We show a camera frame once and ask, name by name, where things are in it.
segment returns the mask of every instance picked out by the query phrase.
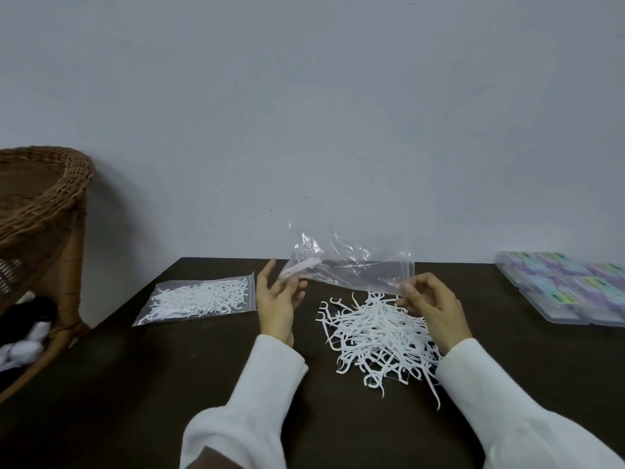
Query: white wall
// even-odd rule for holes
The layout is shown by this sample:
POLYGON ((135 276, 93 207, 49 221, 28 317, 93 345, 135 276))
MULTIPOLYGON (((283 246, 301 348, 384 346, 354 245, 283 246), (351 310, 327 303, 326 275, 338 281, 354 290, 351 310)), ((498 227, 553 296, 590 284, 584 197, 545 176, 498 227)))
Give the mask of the white wall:
POLYGON ((0 144, 95 158, 83 310, 287 223, 625 263, 625 0, 2 0, 0 144))

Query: white sleeve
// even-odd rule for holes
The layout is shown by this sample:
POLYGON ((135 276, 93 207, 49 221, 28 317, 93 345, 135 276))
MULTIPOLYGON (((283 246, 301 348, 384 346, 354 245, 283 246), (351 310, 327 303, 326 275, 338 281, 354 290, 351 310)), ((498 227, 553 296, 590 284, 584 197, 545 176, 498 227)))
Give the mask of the white sleeve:
POLYGON ((300 354, 273 337, 258 336, 229 402, 201 411, 184 430, 181 469, 205 446, 245 469, 285 468, 282 423, 307 371, 300 354))
POLYGON ((436 378, 482 443, 485 468, 625 468, 593 434, 539 406, 475 339, 451 349, 436 378))

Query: dark brown table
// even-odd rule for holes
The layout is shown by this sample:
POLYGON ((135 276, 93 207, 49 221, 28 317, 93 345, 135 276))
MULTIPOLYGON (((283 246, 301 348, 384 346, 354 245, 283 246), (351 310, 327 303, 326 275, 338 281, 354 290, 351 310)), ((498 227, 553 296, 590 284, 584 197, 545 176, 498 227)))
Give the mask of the dark brown table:
MULTIPOLYGON (((248 275, 265 262, 174 263, 0 406, 0 467, 177 467, 187 422, 228 401, 258 334, 256 313, 130 325, 155 283, 248 275)), ((456 292, 474 336, 538 403, 625 456, 625 329, 550 324, 493 265, 416 268, 456 292)), ((295 349, 310 370, 283 427, 289 467, 481 467, 479 441, 440 387, 436 411, 423 381, 387 379, 382 398, 358 369, 335 372, 316 311, 350 294, 311 282, 296 311, 295 349)))

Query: rattan chair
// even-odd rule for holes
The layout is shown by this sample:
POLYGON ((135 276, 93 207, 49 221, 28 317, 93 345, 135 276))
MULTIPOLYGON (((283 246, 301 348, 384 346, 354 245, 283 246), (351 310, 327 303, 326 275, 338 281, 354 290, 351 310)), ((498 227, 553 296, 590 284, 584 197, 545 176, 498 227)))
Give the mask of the rattan chair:
POLYGON ((81 337, 78 314, 85 187, 93 163, 80 151, 56 146, 0 150, 0 315, 27 290, 49 296, 58 318, 40 359, 2 394, 19 390, 81 337))

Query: clear plastic bag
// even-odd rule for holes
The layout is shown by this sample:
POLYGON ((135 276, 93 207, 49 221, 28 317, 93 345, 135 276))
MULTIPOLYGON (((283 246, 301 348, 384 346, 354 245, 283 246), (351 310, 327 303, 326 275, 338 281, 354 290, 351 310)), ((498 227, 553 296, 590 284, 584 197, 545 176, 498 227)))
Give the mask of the clear plastic bag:
POLYGON ((203 281, 158 283, 133 326, 183 321, 256 310, 254 273, 203 281))
POLYGON ((399 284, 414 275, 410 252, 396 237, 377 237, 380 246, 342 242, 336 231, 310 236, 298 231, 298 243, 279 279, 298 276, 352 290, 401 294, 399 284))

